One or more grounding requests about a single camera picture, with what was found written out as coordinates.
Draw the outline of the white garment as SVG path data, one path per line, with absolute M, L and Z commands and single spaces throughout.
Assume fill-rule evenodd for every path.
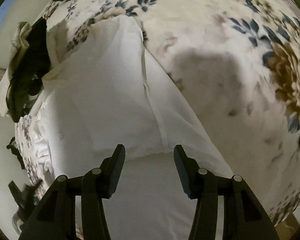
M 233 172 L 181 92 L 144 48 L 140 24 L 117 16 L 44 77 L 37 124 L 55 175 L 77 176 L 126 148 L 126 161 L 181 144 L 218 176 Z

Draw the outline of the floral bed sheet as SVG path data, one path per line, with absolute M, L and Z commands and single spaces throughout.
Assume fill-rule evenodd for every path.
M 46 19 L 50 70 L 15 130 L 31 183 L 43 181 L 37 196 L 61 175 L 50 168 L 37 124 L 44 77 L 80 48 L 93 24 L 120 15 L 140 24 L 144 48 L 232 176 L 243 177 L 279 225 L 300 205 L 300 21 L 282 0 L 51 0 L 38 17 Z M 125 160 L 104 209 L 112 239 L 187 239 L 196 202 L 183 193 L 172 152 Z

